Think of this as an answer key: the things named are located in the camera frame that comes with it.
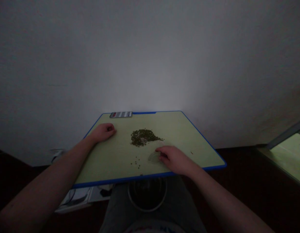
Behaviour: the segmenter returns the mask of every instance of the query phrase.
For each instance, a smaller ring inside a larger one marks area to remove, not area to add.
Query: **left hand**
[[[93,138],[95,142],[102,142],[107,140],[109,137],[116,133],[116,129],[114,125],[111,123],[104,123],[98,125],[89,135],[89,137]]]

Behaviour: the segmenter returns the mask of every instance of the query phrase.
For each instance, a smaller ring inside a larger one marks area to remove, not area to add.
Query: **forearm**
[[[95,140],[86,137],[30,184],[1,212],[0,227],[7,231],[39,231],[74,184]]]
[[[228,232],[273,232],[254,212],[198,165],[194,165],[188,176],[196,183]]]

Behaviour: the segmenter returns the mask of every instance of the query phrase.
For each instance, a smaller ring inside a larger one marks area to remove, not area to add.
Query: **person's lap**
[[[206,232],[193,199],[180,176],[167,177],[166,198],[157,210],[150,213],[141,212],[132,205],[128,197],[128,183],[116,185],[99,232],[124,232],[141,219],[172,222],[186,232]]]

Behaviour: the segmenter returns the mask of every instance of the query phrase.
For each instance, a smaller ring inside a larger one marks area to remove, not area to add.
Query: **dark floor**
[[[254,148],[220,149],[227,168],[209,174],[275,232],[300,232],[300,185]],[[31,168],[0,154],[0,209],[44,168]],[[183,180],[208,232],[223,232],[195,184]],[[98,232],[108,201],[72,213],[53,214],[43,232]]]

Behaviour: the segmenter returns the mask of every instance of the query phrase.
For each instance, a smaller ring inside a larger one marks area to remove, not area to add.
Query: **right hand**
[[[155,151],[159,151],[161,153],[159,159],[173,173],[188,176],[192,168],[196,166],[196,163],[194,163],[177,147],[163,146],[157,148]]]

